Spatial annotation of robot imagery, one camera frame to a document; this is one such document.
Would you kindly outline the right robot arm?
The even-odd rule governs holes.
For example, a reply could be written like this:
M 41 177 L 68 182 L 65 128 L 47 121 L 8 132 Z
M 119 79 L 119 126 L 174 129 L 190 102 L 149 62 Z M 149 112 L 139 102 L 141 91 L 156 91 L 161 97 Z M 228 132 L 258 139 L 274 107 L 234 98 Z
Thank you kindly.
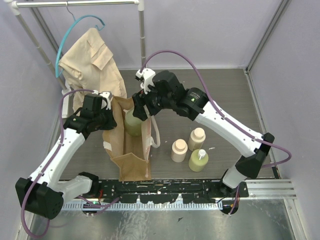
M 247 128 L 217 105 L 212 105 L 201 89 L 184 88 L 177 76 L 168 70 L 155 73 L 145 68 L 137 71 L 135 77 L 141 82 L 141 96 L 151 115 L 162 109 L 173 110 L 213 130 L 240 152 L 240 159 L 220 179 L 219 191 L 223 196 L 231 197 L 242 181 L 258 176 L 275 139 L 272 134 L 260 134 Z

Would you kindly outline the brown canvas bag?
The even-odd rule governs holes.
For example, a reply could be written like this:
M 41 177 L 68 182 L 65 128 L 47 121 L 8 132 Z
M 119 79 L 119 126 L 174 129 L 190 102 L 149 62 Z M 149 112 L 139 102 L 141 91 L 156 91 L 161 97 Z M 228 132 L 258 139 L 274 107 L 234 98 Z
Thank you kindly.
M 117 126 L 102 134 L 103 147 L 110 160 L 119 168 L 119 181 L 147 181 L 151 179 L 150 150 L 161 144 L 157 122 L 153 116 L 141 124 L 141 135 L 131 136 L 125 130 L 125 114 L 134 107 L 131 98 L 115 96 L 111 101 Z

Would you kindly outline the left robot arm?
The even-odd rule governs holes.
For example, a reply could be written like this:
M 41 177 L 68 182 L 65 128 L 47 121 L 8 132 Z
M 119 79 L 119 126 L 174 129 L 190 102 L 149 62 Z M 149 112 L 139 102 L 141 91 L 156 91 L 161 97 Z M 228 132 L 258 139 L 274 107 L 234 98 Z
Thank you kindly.
M 99 178 L 91 173 L 81 172 L 60 183 L 75 152 L 95 131 L 103 132 L 103 148 L 117 165 L 121 182 L 150 180 L 151 121 L 143 121 L 137 127 L 141 134 L 132 136 L 125 119 L 134 104 L 132 98 L 109 97 L 107 92 L 87 94 L 82 107 L 65 121 L 62 134 L 40 166 L 16 182 L 21 210 L 51 220 L 64 203 L 84 194 L 88 198 L 99 195 Z

